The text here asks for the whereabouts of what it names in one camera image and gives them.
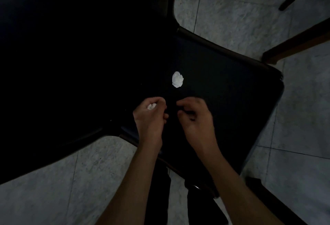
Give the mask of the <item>person's right hand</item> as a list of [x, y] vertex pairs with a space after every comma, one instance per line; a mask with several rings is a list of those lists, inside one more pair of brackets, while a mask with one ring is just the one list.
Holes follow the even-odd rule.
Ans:
[[213, 125], [213, 117], [206, 102], [201, 98], [187, 97], [176, 102], [183, 110], [192, 110], [196, 120], [179, 122], [182, 125], [188, 143], [195, 150], [198, 157], [208, 157], [220, 154]]

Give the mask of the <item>person's left hand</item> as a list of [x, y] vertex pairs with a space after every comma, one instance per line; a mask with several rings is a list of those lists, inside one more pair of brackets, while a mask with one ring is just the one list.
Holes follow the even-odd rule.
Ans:
[[[153, 110], [148, 110], [147, 106], [157, 103]], [[164, 125], [156, 125], [156, 113], [165, 113], [167, 109], [166, 101], [163, 97], [152, 97], [144, 99], [133, 111], [134, 121], [139, 135], [139, 144], [152, 148], [159, 153], [162, 147], [162, 132]]]

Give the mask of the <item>person's left forearm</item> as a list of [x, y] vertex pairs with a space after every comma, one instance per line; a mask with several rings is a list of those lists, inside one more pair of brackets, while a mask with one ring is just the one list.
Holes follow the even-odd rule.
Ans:
[[159, 144], [140, 144], [115, 195], [95, 225], [143, 225]]

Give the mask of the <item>person's right forearm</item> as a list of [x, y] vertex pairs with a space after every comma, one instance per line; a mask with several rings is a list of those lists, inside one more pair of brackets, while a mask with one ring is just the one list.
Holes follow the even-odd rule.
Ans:
[[284, 225], [245, 185], [219, 148], [196, 150], [210, 173], [232, 225]]

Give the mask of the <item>white crumpled paper ball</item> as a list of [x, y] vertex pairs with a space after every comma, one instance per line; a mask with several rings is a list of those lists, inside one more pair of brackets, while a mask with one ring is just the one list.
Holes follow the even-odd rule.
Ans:
[[180, 74], [180, 72], [174, 72], [174, 74], [172, 75], [172, 85], [175, 88], [179, 88], [183, 85], [183, 81], [184, 81], [184, 78]]

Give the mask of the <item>black padded chair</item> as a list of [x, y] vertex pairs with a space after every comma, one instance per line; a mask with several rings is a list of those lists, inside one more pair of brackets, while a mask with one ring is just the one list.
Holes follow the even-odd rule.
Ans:
[[[189, 145], [179, 123], [176, 102], [203, 99], [213, 117], [218, 147], [240, 174], [253, 153], [284, 90], [282, 73], [252, 58], [222, 48], [179, 27], [176, 33], [157, 31], [139, 42], [128, 58], [121, 96], [122, 137], [138, 144], [137, 129], [128, 112], [143, 99], [163, 97], [169, 119], [165, 124], [159, 159], [179, 176], [219, 197], [205, 166]], [[183, 85], [175, 88], [172, 75], [180, 72]]]

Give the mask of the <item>person's black trousers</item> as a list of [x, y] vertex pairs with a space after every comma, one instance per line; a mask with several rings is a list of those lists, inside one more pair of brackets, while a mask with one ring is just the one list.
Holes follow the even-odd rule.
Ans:
[[[167, 167], [155, 163], [146, 205], [144, 225], [167, 225], [171, 178]], [[192, 185], [188, 187], [189, 225], [229, 225], [225, 214], [214, 199]]]

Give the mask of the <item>dark wooden furniture piece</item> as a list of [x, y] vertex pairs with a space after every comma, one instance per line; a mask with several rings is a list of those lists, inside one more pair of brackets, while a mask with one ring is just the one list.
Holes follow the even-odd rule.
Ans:
[[284, 225], [308, 225], [274, 194], [272, 194], [262, 184], [261, 179], [246, 177], [245, 184]]

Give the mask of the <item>brown wooden furniture leg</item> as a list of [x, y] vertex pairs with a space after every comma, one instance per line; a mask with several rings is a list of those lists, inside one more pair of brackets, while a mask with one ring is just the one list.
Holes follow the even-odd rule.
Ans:
[[327, 41], [330, 41], [330, 18], [264, 52], [261, 61], [266, 64], [275, 65], [281, 59]]

